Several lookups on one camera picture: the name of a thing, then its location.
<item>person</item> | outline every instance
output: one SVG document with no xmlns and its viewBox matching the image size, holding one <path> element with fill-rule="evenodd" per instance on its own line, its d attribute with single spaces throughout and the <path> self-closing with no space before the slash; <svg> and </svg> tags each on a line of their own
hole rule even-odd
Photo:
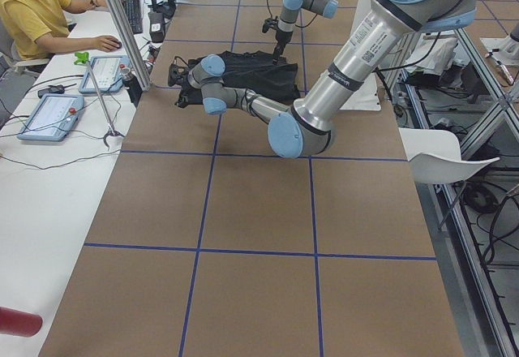
<svg viewBox="0 0 519 357">
<path fill-rule="evenodd" d="M 104 52 L 120 48 L 111 35 L 69 38 L 63 11 L 81 14 L 105 0 L 0 0 L 0 18 L 14 39 L 23 60 L 50 58 L 53 54 L 98 49 Z"/>
</svg>

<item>green object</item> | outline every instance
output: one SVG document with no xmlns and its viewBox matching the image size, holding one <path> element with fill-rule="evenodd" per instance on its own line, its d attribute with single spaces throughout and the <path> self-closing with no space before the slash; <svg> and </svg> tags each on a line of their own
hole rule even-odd
<svg viewBox="0 0 519 357">
<path fill-rule="evenodd" d="M 74 55 L 78 58 L 74 61 L 74 65 L 84 65 L 88 62 L 88 53 L 76 51 Z"/>
</svg>

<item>red tube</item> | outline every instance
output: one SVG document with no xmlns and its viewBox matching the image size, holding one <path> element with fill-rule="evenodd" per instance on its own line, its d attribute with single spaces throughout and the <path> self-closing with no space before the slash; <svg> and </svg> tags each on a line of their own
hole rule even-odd
<svg viewBox="0 0 519 357">
<path fill-rule="evenodd" d="M 0 333 L 32 337 L 41 329 L 43 319 L 36 314 L 29 314 L 0 307 Z"/>
</svg>

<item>black keyboard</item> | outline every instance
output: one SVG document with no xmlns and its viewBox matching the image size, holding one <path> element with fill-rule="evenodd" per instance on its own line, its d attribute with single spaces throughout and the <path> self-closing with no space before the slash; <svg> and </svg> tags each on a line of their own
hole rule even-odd
<svg viewBox="0 0 519 357">
<path fill-rule="evenodd" d="M 143 31 L 143 14 L 140 10 L 140 0 L 122 0 L 122 8 L 127 14 L 131 31 L 140 34 Z"/>
</svg>

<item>white desk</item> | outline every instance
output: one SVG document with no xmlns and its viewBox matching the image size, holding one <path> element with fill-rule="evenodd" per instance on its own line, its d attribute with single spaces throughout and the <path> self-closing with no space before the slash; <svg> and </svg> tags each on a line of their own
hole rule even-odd
<svg viewBox="0 0 519 357">
<path fill-rule="evenodd" d="M 108 12 L 87 12 L 77 15 L 76 21 L 71 37 L 118 36 Z M 136 39 L 139 47 L 145 43 L 140 37 Z M 91 57 L 107 55 L 96 50 L 89 53 Z M 124 50 L 114 54 L 124 54 Z M 37 82 L 84 73 L 85 67 L 74 65 L 74 60 L 74 54 L 54 56 Z M 64 79 L 54 83 L 66 85 L 73 81 Z M 23 99 L 16 115 L 32 112 L 38 102 L 36 90 L 37 87 Z M 77 88 L 69 88 L 66 93 L 77 94 Z M 126 134 L 135 107 L 124 90 L 114 97 L 121 104 L 115 128 Z M 95 100 L 86 97 L 85 105 L 94 102 L 84 110 L 75 130 L 102 137 L 108 125 L 100 102 Z M 119 105 L 110 96 L 105 100 L 113 118 Z M 0 136 L 15 134 L 20 128 L 17 120 L 11 120 Z M 29 143 L 8 136 L 0 138 L 0 153 L 37 166 L 53 166 L 117 151 L 122 138 L 110 137 L 108 141 L 109 150 L 102 140 L 78 132 L 56 144 Z M 117 158 L 116 153 L 50 170 L 36 170 L 0 159 L 0 306 L 33 312 L 44 319 L 41 331 L 34 337 L 0 334 L 1 356 L 38 355 Z"/>
</svg>

